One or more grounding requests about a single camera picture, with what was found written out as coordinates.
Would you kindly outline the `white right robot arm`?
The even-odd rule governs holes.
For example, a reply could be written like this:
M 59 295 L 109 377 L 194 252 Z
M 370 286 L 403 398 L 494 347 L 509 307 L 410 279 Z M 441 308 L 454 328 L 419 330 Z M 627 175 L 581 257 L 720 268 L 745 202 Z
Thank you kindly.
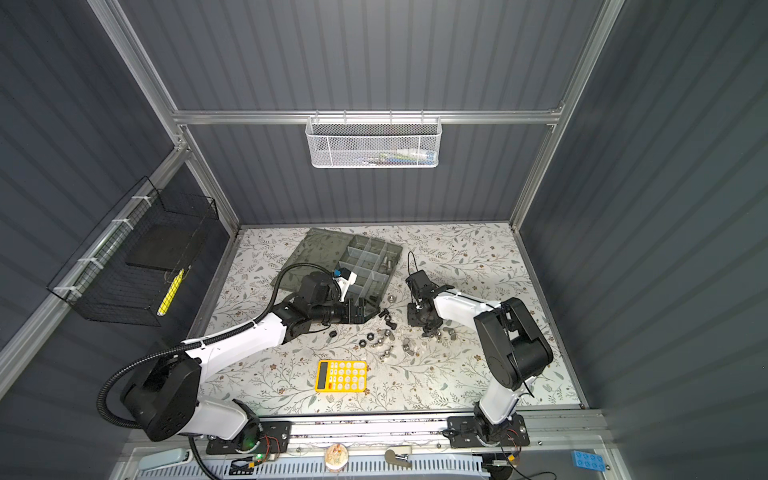
M 407 320 L 434 337 L 446 321 L 473 330 L 479 339 L 492 379 L 475 407 L 476 425 L 500 427 L 515 413 L 518 391 L 540 375 L 554 353 L 524 302 L 516 297 L 483 300 L 450 285 L 439 286 L 423 270 L 406 278 L 411 295 Z

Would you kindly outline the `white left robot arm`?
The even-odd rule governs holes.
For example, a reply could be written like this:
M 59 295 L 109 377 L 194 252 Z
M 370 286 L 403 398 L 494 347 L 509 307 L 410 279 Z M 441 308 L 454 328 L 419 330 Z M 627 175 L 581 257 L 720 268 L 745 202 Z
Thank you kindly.
M 363 324 L 370 319 L 362 300 L 349 298 L 357 282 L 352 270 L 329 271 L 317 265 L 298 292 L 279 301 L 272 296 L 256 318 L 137 361 L 126 371 L 120 401 L 130 413 L 126 425 L 152 441 L 175 435 L 206 435 L 233 440 L 254 428 L 256 414 L 243 402 L 215 400 L 201 385 L 215 374 L 261 351 L 309 334 L 319 323 Z

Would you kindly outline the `green transparent organizer box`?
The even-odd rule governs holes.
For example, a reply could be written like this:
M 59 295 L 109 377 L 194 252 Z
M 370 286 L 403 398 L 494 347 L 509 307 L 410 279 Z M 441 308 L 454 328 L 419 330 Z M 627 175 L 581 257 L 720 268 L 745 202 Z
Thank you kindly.
M 371 306 L 384 299 L 402 255 L 400 245 L 360 234 L 311 228 L 284 266 L 312 263 L 329 271 L 349 269 L 357 275 L 347 297 Z

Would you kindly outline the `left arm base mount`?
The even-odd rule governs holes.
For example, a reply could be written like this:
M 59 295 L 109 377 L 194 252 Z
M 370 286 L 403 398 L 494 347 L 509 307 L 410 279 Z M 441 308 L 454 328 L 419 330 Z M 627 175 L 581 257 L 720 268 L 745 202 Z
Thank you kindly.
M 287 451 L 292 423 L 288 421 L 261 422 L 248 424 L 232 440 L 218 437 L 206 446 L 207 455 L 277 455 Z

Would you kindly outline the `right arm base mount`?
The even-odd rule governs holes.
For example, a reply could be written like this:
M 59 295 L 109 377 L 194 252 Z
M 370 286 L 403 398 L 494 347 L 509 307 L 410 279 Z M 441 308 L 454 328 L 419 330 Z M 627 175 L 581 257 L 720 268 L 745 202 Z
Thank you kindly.
M 526 447 L 530 438 L 524 418 L 512 414 L 498 425 L 491 425 L 479 417 L 463 415 L 447 419 L 441 434 L 454 449 L 479 447 Z

